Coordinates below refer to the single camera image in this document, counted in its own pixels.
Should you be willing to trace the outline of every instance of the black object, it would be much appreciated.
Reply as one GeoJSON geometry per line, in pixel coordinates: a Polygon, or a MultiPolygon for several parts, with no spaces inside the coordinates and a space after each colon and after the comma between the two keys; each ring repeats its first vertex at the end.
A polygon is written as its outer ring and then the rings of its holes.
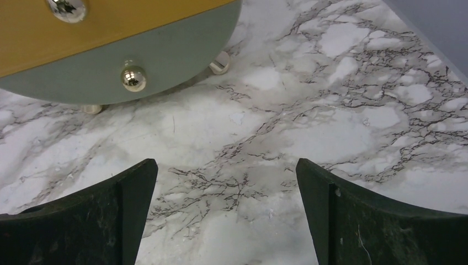
{"type": "Polygon", "coordinates": [[[158,167],[126,171],[17,215],[0,215],[1,265],[134,265],[158,167]]]}
{"type": "Polygon", "coordinates": [[[320,265],[468,264],[468,215],[398,202],[303,158],[296,174],[320,265]]]}

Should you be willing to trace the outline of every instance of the yellow drawer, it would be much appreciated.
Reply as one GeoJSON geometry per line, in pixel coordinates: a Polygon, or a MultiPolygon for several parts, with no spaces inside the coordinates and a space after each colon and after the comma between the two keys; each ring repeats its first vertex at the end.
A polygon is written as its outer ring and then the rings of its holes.
{"type": "Polygon", "coordinates": [[[175,22],[234,0],[85,0],[76,24],[57,19],[47,0],[1,0],[0,77],[175,22]]]}

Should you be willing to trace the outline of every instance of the marble surface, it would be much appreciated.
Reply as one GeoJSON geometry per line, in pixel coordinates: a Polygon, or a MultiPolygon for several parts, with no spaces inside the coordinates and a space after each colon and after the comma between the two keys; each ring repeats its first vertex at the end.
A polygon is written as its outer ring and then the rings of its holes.
{"type": "Polygon", "coordinates": [[[0,92],[0,212],[155,158],[143,264],[317,264],[295,178],[468,214],[468,93],[380,0],[245,0],[224,76],[77,107],[0,92]]]}

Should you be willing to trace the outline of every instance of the silver knob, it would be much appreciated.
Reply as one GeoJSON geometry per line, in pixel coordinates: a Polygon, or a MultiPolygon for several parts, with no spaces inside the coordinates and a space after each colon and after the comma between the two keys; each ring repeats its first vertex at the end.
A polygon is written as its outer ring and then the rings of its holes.
{"type": "Polygon", "coordinates": [[[67,23],[78,23],[88,13],[83,0],[47,0],[47,3],[54,16],[67,23]]]}
{"type": "Polygon", "coordinates": [[[145,70],[139,66],[127,66],[120,75],[122,84],[131,92],[139,92],[146,87],[145,70]]]}

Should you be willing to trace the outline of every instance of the round metal knob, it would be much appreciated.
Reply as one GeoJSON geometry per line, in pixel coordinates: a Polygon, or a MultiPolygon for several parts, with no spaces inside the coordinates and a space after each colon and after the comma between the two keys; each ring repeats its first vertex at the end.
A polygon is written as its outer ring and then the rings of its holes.
{"type": "Polygon", "coordinates": [[[143,68],[139,66],[128,66],[120,75],[122,84],[131,92],[139,92],[146,87],[146,75],[143,68]]]}
{"type": "Polygon", "coordinates": [[[78,23],[88,13],[83,0],[47,0],[47,3],[54,16],[67,23],[78,23]]]}

